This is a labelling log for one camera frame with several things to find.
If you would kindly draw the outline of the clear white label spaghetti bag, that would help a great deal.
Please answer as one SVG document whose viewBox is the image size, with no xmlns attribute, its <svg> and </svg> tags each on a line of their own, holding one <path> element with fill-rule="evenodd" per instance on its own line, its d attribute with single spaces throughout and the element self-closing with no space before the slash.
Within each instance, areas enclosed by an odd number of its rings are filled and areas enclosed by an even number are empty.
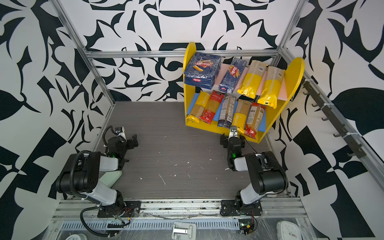
<svg viewBox="0 0 384 240">
<path fill-rule="evenodd" d="M 233 122 L 234 111 L 235 111 L 236 97 L 226 96 L 224 97 L 218 127 L 229 129 Z"/>
</svg>

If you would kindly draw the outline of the yellow spaghetti bag front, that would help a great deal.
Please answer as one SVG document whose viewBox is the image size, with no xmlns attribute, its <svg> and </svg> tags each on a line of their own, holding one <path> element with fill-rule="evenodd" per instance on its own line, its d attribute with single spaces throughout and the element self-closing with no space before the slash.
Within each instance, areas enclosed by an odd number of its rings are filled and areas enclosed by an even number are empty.
<svg viewBox="0 0 384 240">
<path fill-rule="evenodd" d="M 252 103 L 245 100 L 238 100 L 232 127 L 237 127 L 237 131 L 241 134 L 245 133 L 246 121 Z"/>
</svg>

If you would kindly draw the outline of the yellow spaghetti bag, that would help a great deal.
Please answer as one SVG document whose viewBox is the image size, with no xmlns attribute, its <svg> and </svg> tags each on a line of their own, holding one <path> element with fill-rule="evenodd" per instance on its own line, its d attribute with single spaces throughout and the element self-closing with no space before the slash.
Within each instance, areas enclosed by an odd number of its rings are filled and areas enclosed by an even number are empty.
<svg viewBox="0 0 384 240">
<path fill-rule="evenodd" d="M 200 117 L 203 115 L 210 97 L 211 95 L 206 92 L 200 92 L 199 94 L 196 94 L 193 99 L 192 108 L 189 111 L 186 119 L 194 123 L 199 123 L 201 121 Z"/>
<path fill-rule="evenodd" d="M 267 77 L 264 82 L 262 94 L 258 99 L 258 104 L 276 109 L 284 75 L 285 70 L 268 67 Z"/>
<path fill-rule="evenodd" d="M 252 61 L 245 78 L 238 89 L 240 95 L 254 99 L 261 84 L 264 73 L 267 70 L 267 64 L 260 61 Z"/>
<path fill-rule="evenodd" d="M 246 121 L 252 103 L 245 100 L 238 100 L 232 127 L 237 127 L 237 131 L 241 134 L 245 133 Z"/>
</svg>

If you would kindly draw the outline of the small red spaghetti bag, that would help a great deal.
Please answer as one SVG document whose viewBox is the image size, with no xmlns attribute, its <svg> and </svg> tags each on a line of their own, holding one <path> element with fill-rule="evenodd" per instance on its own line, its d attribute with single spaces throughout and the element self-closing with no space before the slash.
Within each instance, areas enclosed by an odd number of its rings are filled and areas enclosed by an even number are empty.
<svg viewBox="0 0 384 240">
<path fill-rule="evenodd" d="M 256 139 L 265 111 L 266 107 L 264 105 L 252 103 L 245 130 L 245 134 L 248 137 Z"/>
</svg>

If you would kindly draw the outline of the long red spaghetti bag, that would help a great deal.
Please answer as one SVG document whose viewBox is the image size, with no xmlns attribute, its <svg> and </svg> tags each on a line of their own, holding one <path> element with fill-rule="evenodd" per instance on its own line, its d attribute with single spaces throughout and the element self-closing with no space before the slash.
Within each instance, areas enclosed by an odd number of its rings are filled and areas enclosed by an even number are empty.
<svg viewBox="0 0 384 240">
<path fill-rule="evenodd" d="M 213 93 L 211 94 L 211 96 L 208 100 L 208 103 L 204 109 L 203 114 L 200 116 L 200 120 L 202 120 L 206 124 L 210 125 L 213 121 L 213 118 L 214 118 L 222 100 L 224 99 L 224 96 L 225 95 L 220 93 L 220 92 L 213 91 Z"/>
</svg>

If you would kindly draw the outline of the yellow spaghetti bag back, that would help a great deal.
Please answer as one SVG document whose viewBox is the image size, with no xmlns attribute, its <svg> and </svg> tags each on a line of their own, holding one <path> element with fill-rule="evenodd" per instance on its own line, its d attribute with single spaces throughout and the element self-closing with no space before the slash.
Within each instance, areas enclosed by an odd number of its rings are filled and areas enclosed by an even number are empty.
<svg viewBox="0 0 384 240">
<path fill-rule="evenodd" d="M 254 99 L 261 84 L 264 73 L 267 70 L 267 64 L 260 61 L 252 61 L 245 78 L 238 89 L 240 95 Z"/>
</svg>

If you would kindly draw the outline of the blue Barilla pasta box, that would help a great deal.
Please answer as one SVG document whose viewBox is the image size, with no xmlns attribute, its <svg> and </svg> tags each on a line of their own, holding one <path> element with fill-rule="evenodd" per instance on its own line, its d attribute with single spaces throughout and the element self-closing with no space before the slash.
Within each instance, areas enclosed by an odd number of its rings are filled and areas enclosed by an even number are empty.
<svg viewBox="0 0 384 240">
<path fill-rule="evenodd" d="M 211 90 L 221 70 L 222 57 L 196 52 L 184 70 L 185 84 Z"/>
</svg>

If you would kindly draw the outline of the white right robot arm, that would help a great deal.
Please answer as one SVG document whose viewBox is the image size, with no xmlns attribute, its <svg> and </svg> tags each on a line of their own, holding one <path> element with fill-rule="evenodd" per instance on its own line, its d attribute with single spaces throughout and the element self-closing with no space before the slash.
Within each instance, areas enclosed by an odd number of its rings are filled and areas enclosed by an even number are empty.
<svg viewBox="0 0 384 240">
<path fill-rule="evenodd" d="M 243 136 L 221 135 L 220 145 L 227 149 L 227 162 L 234 172 L 247 172 L 250 184 L 238 191 L 234 200 L 222 200 L 220 214 L 229 216 L 260 216 L 261 199 L 284 192 L 289 181 L 285 170 L 272 152 L 243 155 L 246 139 Z"/>
</svg>

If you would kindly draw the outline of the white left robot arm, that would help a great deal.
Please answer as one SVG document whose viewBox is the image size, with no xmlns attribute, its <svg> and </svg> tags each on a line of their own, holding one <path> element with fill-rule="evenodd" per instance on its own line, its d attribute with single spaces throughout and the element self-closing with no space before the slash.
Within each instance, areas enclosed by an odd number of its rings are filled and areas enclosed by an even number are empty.
<svg viewBox="0 0 384 240">
<path fill-rule="evenodd" d="M 113 128 L 109 125 L 106 129 L 112 132 L 113 137 L 106 140 L 107 132 L 103 131 L 104 153 L 83 150 L 71 154 L 56 179 L 55 189 L 58 193 L 93 203 L 93 207 L 80 211 L 82 225 L 97 237 L 112 238 L 131 224 L 129 219 L 123 220 L 122 217 L 127 216 L 132 208 L 127 206 L 120 191 L 112 189 L 99 179 L 99 173 L 120 172 L 127 162 L 127 151 L 138 147 L 139 142 L 137 135 L 128 139 L 124 127 Z M 108 223 L 107 230 L 96 232 L 84 218 L 88 211 L 98 211 L 99 218 L 113 217 L 117 223 Z"/>
</svg>

